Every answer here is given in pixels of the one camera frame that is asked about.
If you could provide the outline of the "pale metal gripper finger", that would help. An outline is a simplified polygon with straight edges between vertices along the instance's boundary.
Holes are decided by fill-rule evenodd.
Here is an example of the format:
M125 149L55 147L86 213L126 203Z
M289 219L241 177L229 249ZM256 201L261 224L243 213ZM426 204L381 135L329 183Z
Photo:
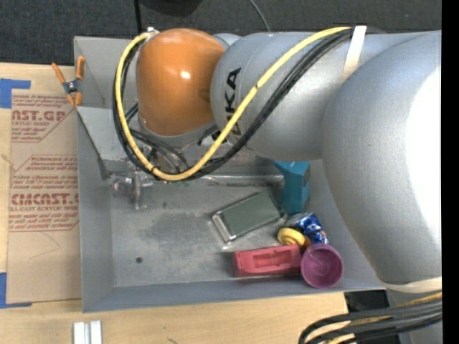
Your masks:
M116 176L111 181L111 188L114 196L125 196L132 198L134 195L133 179Z
M144 190L152 187L153 181L144 172L133 173L133 206L135 210L146 207L143 202Z

